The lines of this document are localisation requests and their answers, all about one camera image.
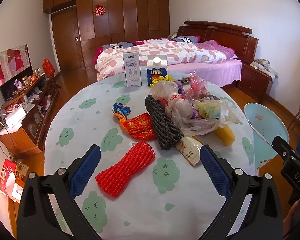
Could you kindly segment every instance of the blue plastic stool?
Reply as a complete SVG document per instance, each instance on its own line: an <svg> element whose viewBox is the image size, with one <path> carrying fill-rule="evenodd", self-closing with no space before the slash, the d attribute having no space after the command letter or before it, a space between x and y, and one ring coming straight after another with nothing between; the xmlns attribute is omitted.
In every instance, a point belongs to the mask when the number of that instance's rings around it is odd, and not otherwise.
<svg viewBox="0 0 300 240"><path fill-rule="evenodd" d="M289 143L289 133L281 119L267 107L248 103L244 106L244 114L253 129L255 167L261 167L277 155L272 148L274 137L281 136Z"/></svg>

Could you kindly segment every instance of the pink bed sheet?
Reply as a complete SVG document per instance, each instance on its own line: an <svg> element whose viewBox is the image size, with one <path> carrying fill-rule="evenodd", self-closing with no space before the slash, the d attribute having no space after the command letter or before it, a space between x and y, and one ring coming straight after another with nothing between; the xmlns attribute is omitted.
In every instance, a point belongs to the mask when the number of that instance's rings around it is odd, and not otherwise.
<svg viewBox="0 0 300 240"><path fill-rule="evenodd" d="M222 63L208 64L204 62L191 62L168 66L168 70L190 74L195 71L197 75L220 87L241 80L241 61L229 59Z"/></svg>

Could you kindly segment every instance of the bed headboard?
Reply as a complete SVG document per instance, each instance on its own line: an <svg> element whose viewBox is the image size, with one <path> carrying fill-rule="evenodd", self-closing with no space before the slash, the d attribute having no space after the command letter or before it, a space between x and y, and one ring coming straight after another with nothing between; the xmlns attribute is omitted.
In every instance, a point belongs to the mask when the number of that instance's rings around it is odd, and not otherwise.
<svg viewBox="0 0 300 240"><path fill-rule="evenodd" d="M252 29L227 23L186 21L187 26L180 26L178 36L200 36L199 42L215 40L220 45L235 50L238 58L250 64L254 60L258 39L244 33L252 34Z"/></svg>

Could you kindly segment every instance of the metal screw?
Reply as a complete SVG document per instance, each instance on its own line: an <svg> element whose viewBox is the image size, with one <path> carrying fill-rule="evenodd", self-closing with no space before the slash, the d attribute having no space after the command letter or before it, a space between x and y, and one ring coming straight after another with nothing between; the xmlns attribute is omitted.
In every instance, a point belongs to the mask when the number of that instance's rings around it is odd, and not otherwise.
<svg viewBox="0 0 300 240"><path fill-rule="evenodd" d="M234 172L238 175L242 175L243 174L243 170L241 169L235 169Z"/></svg>
<svg viewBox="0 0 300 240"><path fill-rule="evenodd" d="M58 170L58 174L59 175L63 175L65 173L66 173L66 169L65 168L61 168L61 169Z"/></svg>
<svg viewBox="0 0 300 240"><path fill-rule="evenodd" d="M35 173L34 172L31 172L30 174L29 174L29 179L33 179L35 177Z"/></svg>
<svg viewBox="0 0 300 240"><path fill-rule="evenodd" d="M265 177L266 177L267 179L272 179L272 176L271 176L271 174L269 174L269 173L266 173L266 174L265 174Z"/></svg>

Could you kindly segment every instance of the wooden door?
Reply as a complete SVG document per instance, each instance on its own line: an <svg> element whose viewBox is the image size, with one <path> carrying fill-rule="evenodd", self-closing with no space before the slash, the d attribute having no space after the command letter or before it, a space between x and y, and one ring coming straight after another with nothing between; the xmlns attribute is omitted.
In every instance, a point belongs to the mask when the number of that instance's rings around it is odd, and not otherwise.
<svg viewBox="0 0 300 240"><path fill-rule="evenodd" d="M83 66L76 7L52 14L51 20L60 69L69 70Z"/></svg>

